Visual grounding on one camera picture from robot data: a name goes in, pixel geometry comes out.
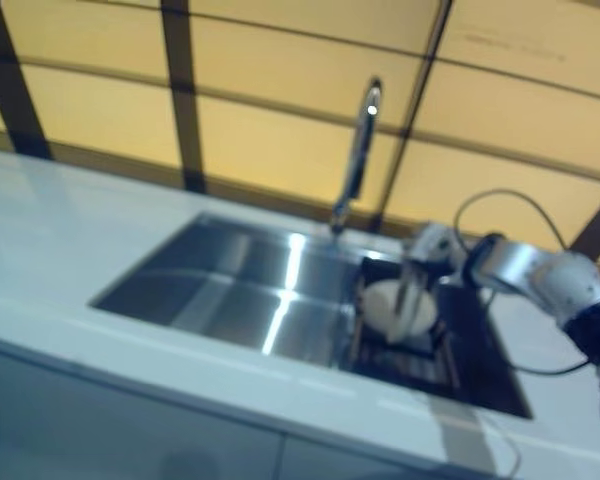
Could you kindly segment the robot right hand beige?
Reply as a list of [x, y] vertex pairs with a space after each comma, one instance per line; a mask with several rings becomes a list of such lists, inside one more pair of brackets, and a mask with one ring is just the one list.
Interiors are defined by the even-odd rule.
[[403, 343], [433, 326], [436, 306], [429, 291], [430, 277], [452, 272], [457, 253], [452, 230], [438, 223], [424, 224], [403, 241], [394, 322], [387, 334], [390, 343]]

